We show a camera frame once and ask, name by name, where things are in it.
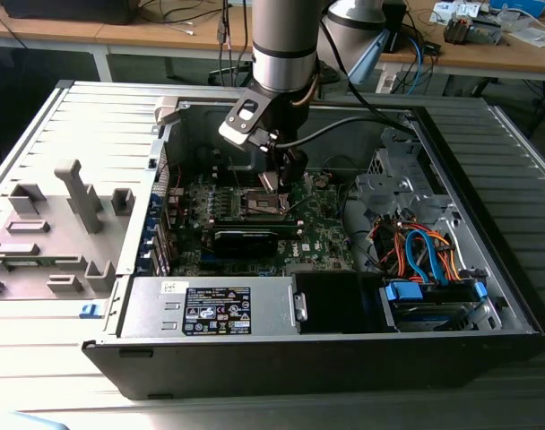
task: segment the white sticker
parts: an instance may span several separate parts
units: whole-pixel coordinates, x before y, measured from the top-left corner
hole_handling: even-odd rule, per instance
[[[39,266],[38,262],[8,262],[8,266]]]
[[[161,294],[185,294],[189,283],[185,280],[164,280],[161,282]]]

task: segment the motherboard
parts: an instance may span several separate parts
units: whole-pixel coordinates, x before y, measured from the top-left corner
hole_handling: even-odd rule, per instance
[[[288,193],[257,175],[198,175],[175,190],[174,276],[287,276],[354,270],[342,185],[305,174]]]

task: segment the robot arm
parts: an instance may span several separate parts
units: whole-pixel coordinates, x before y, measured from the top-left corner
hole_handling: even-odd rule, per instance
[[[298,129],[307,121],[309,102],[319,82],[316,47],[324,3],[253,1],[254,81],[219,129],[233,145],[241,149],[256,146],[267,153],[279,186],[298,181],[307,165],[301,150],[271,148],[296,141]],[[381,5],[382,0],[340,0],[329,10],[334,32],[349,40],[356,59],[360,57],[359,62],[351,63],[357,73],[368,74],[382,52],[387,31],[382,36],[385,17]],[[376,50],[367,50],[375,36]]]

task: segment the side panel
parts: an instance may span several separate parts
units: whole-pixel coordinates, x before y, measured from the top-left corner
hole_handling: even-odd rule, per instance
[[[540,337],[103,347],[83,352],[132,400],[458,387]]]

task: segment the blue latch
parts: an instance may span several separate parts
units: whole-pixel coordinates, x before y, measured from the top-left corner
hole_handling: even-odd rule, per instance
[[[389,301],[398,300],[421,300],[424,298],[418,282],[391,282],[385,288]]]
[[[82,311],[79,313],[79,317],[83,320],[97,320],[102,316],[101,306],[95,304],[83,305]]]
[[[480,296],[480,299],[486,298],[488,296],[488,291],[486,290],[486,286],[483,282],[476,282],[473,284],[474,288],[476,288],[476,293],[478,293],[478,296]]]

